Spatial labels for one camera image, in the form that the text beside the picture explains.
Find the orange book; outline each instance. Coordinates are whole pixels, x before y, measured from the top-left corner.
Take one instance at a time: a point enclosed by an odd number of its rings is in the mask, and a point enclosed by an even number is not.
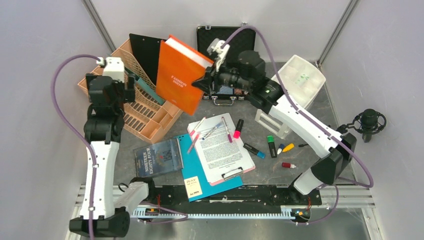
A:
[[[156,93],[193,115],[202,99],[203,91],[192,82],[205,75],[214,62],[200,52],[170,35],[160,43]]]

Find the blue folder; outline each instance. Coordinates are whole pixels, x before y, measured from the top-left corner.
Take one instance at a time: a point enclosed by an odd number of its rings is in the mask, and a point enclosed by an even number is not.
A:
[[[222,193],[224,191],[243,185],[242,178],[240,176],[236,176],[220,184],[211,186],[206,179],[205,172],[203,171],[203,167],[196,150],[193,148],[193,150],[187,154],[187,151],[192,144],[190,136],[188,134],[184,134],[176,136],[175,138],[179,139],[179,147],[181,149],[183,164],[183,169],[181,171],[184,181],[189,178],[197,177],[201,187],[202,194],[189,197],[189,202],[199,200],[214,194]]]

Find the marker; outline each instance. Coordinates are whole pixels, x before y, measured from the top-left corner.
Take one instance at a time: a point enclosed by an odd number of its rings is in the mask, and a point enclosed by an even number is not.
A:
[[[296,165],[288,163],[288,162],[283,162],[283,163],[281,163],[281,167],[286,168],[286,169],[295,169]]]
[[[225,121],[224,117],[221,117],[221,119],[222,119],[222,122],[224,123],[224,127],[225,127],[225,131],[226,131],[226,135],[228,136],[228,140],[229,140],[230,143],[232,143],[233,140],[231,139],[231,134],[230,134],[230,131],[228,130],[227,122]]]
[[[269,146],[269,152],[271,153],[271,158],[276,158],[277,157],[277,152],[276,152],[276,145],[274,143],[274,137],[269,135],[267,136],[268,138],[268,146]]]
[[[254,155],[258,156],[258,157],[260,157],[261,159],[264,159],[265,158],[265,153],[259,151],[258,149],[252,147],[251,145],[249,145],[247,143],[245,143],[243,145],[243,148],[247,149],[249,152],[251,152],[252,154],[254,154]]]
[[[199,139],[199,136],[200,136],[200,133],[198,132],[197,135],[196,135],[196,137],[193,140],[193,143],[190,145],[190,148],[188,149],[187,154],[189,154],[192,151],[193,147],[195,146],[195,143]]]
[[[277,150],[277,155],[279,155],[284,149],[284,144],[280,144]]]
[[[216,126],[214,126],[204,137],[202,137],[202,140],[205,140],[211,133],[215,131],[215,129],[219,128],[221,126],[221,123],[219,122]]]
[[[196,125],[196,127],[194,127],[193,131],[190,132],[190,137],[193,136],[193,134],[195,134],[195,132],[197,131],[197,129],[200,127],[200,125],[202,125],[203,121],[206,119],[206,117],[204,116],[200,122]]]
[[[243,123],[245,121],[243,119],[239,119],[237,122],[237,126],[235,127],[234,135],[232,135],[234,138],[238,139],[240,137],[240,134],[242,133]]]
[[[288,152],[288,151],[292,150],[294,147],[295,147],[295,145],[294,145],[293,143],[290,143],[289,145],[287,145],[287,146],[286,146],[286,147],[282,150],[282,152],[283,152],[283,153]]]

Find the blue marker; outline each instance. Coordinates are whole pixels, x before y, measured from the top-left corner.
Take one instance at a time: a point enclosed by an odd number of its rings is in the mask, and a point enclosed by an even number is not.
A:
[[[265,153],[259,151],[258,149],[252,147],[251,145],[249,145],[247,143],[245,143],[243,145],[243,148],[247,149],[249,152],[251,152],[252,154],[254,154],[254,155],[258,156],[258,157],[260,157],[261,159],[264,159],[265,158]]]
[[[216,126],[214,126],[204,137],[202,137],[202,140],[205,140],[211,133],[215,131],[215,129],[219,128],[221,126],[221,122],[219,122]]]

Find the gray table surface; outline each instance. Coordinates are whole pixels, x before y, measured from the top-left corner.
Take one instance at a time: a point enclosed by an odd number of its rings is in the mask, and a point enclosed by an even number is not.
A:
[[[282,66],[283,63],[279,63],[278,69]],[[274,75],[270,63],[267,63],[266,74],[268,77],[272,77]],[[255,170],[247,172],[241,176],[243,184],[289,185],[298,175],[311,167],[319,158],[309,146],[298,147],[299,144],[304,144],[305,141],[302,140],[296,133],[291,132],[285,139],[281,139],[271,134],[270,131],[255,121],[256,111],[257,109],[246,100],[236,101],[233,106],[215,106],[211,100],[202,100],[196,113],[193,116],[183,113],[163,139],[167,140],[174,136],[186,134],[188,124],[199,121],[204,116],[210,118],[215,115],[230,113],[235,125],[239,118],[244,120],[243,129],[241,131],[241,139],[243,142],[249,143],[266,154],[265,159],[258,158],[251,154],[256,168]],[[336,120],[331,109],[325,87],[323,87],[317,94],[309,112],[324,124],[331,125],[332,129],[337,128]],[[278,148],[280,144],[288,145],[290,143],[295,144],[296,147],[291,151],[281,153],[277,158],[271,158],[267,142],[268,135],[274,136],[276,148]],[[129,183],[129,181],[136,176],[133,150],[148,145],[150,144],[142,141],[128,131],[124,130],[122,132],[121,144],[115,162],[113,181],[115,185],[119,183]],[[282,168],[282,162],[295,164],[297,168]],[[343,171],[341,176],[349,179],[353,178],[350,166]],[[156,185],[184,184],[181,171],[170,172],[155,177],[154,182]]]

